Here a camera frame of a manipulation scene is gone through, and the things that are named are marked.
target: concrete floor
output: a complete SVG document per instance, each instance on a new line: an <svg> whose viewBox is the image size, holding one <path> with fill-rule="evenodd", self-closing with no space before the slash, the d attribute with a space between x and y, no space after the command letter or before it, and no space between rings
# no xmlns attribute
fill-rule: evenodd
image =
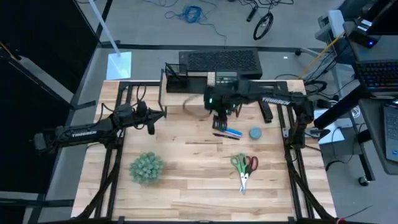
<svg viewBox="0 0 398 224"><path fill-rule="evenodd" d="M237 1L209 1L218 5L217 10L208 16L209 21L214 23L220 33L228 36L226 45L313 48L325 47L323 42L315 40L313 36L319 30L317 18L324 15L327 10L336 8L342 2L342 0L301 0L296 1L293 6L277 6L272 10L275 21L270 32L263 39L254 41L252 31L259 16L255 16L251 23L247 23L246 17L251 10L249 6L241 6ZM106 0L96 1L101 12L105 3ZM164 18L165 12L170 10L180 12L185 4L199 5L204 9L209 8L209 5L197 0L180 1L168 9L144 1L117 0L113 1L106 23L113 37L121 40L123 44L223 45L223 39L216 35L211 27L186 24L178 19ZM88 4L80 4L80 7L95 30L98 22L92 9ZM107 41L107 38L102 35L101 40ZM176 50L122 49L122 51L132 52L133 80L158 80L160 69L164 68L165 62L178 62L178 51ZM98 99L102 82L106 77L109 53L113 53L113 51L110 49L96 50L92 63L87 69L88 78L79 103ZM260 52L259 57L263 69L262 79L273 79L283 73L298 75L313 59L307 54L297 57L294 53L283 52ZM339 66L337 70L343 83L351 80L352 72L347 72ZM325 74L324 80L330 84L326 92L334 93L336 88L331 74ZM357 84L355 82L349 84L343 93L349 93ZM70 94L63 91L62 88L57 89L61 95L68 96ZM91 122L94 112L93 107L78 111L72 124ZM358 118L357 123L362 122L361 118ZM48 200L75 197L85 155L84 147L77 146L77 150L62 150L55 178L50 186ZM346 145L348 154L351 147L352 145ZM371 182L368 187L362 187L357 182L357 178L364 175L358 156L354 156L349 164L333 164L328 171L336 212L339 217L345 217L368 205L374 205L349 220L368 223L395 223L395 205L398 204L396 190L398 177L387 175L383 171L372 142L367 142L365 149L376 176L376 181ZM324 161L327 163L330 158L325 156ZM64 220L70 217L70 212L71 208L46 208L43 209L40 221Z"/></svg>

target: blue cap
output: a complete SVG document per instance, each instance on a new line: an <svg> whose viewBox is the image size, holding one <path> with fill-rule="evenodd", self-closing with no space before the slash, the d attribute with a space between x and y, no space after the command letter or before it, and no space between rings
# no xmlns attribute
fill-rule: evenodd
<svg viewBox="0 0 398 224"><path fill-rule="evenodd" d="M250 138L257 140L261 137L261 129L259 128L252 128L250 129Z"/></svg>

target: scissors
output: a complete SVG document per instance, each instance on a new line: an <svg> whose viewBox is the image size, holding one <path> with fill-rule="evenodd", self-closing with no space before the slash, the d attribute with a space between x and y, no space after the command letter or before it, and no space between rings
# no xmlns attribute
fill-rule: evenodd
<svg viewBox="0 0 398 224"><path fill-rule="evenodd" d="M257 156L252 156L252 158L250 158L249 156L246 156L246 158L249 159L249 164L248 164L248 166L246 166L244 176L245 177L247 176L246 181L248 181L248 178L250 177L251 173L253 171L257 170L257 167L259 166L259 158L257 158ZM246 186L242 187L242 185L241 185L241 188L239 191L242 191L242 190L245 193Z"/></svg>
<svg viewBox="0 0 398 224"><path fill-rule="evenodd" d="M236 156L231 157L231 164L235 166L241 176L241 188L239 192L243 194L246 191L246 181L249 178L249 174L246 173L246 167L250 166L250 157L244 155L243 153L239 153Z"/></svg>

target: wooden table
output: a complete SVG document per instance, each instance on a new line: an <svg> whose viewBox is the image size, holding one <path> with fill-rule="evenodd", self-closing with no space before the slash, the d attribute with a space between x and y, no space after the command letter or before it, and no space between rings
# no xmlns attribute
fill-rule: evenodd
<svg viewBox="0 0 398 224"><path fill-rule="evenodd" d="M287 82L290 91L304 90L302 81ZM100 116L101 103L114 108L118 86L119 82L115 81L103 83L96 119ZM135 101L136 90L132 92ZM183 99L183 95L179 94L177 98ZM148 86L144 98L147 105L160 110L158 99L159 87ZM155 123L155 135L148 135L146 128L126 129L114 220L118 216L125 216L126 220L286 221L287 217L295 216L275 105L270 105L274 114L270 124L264 123L257 103L244 105L239 118L230 116L229 127L243 132L242 139L236 141L214 137L212 117L198 119L186 114L179 103L172 103L171 99L167 97L167 118ZM189 109L198 114L204 112L202 106L192 105ZM110 112L105 111L104 114L107 116ZM257 141L248 136L249 130L255 126L262 129L262 137ZM307 144L319 147L313 139L307 139ZM161 180L153 185L136 184L129 176L130 163L149 151L165 161ZM83 211L100 187L105 152L102 145L87 150L73 217ZM240 152L259 158L258 170L252 173L246 184L246 195L239 193L238 173L229 163L229 158ZM302 149L302 155L310 190L335 216L320 152L305 148ZM302 194L300 196L305 216L305 203ZM108 198L109 193L104 197L103 215Z"/></svg>

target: black keyboard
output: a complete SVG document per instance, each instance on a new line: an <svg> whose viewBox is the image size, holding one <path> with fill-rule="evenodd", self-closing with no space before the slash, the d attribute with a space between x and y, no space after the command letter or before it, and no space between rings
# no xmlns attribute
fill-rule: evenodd
<svg viewBox="0 0 398 224"><path fill-rule="evenodd" d="M180 63L189 72L237 72L240 77L260 79L262 68L256 49L180 52Z"/></svg>
<svg viewBox="0 0 398 224"><path fill-rule="evenodd" d="M361 84L376 96L398 92L398 61L356 63L355 72Z"/></svg>
<svg viewBox="0 0 398 224"><path fill-rule="evenodd" d="M384 106L383 110L386 158L398 162L398 109Z"/></svg>

